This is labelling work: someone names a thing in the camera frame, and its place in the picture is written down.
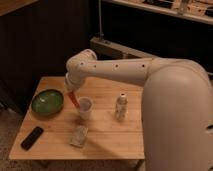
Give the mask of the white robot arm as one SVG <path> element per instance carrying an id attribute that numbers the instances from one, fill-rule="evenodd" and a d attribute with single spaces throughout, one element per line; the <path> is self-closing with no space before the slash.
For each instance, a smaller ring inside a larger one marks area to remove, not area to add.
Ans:
<path id="1" fill-rule="evenodd" d="M 101 60 L 85 49 L 66 62 L 66 88 L 88 77 L 143 88 L 141 120 L 146 171 L 213 171 L 213 85 L 188 59 Z"/>

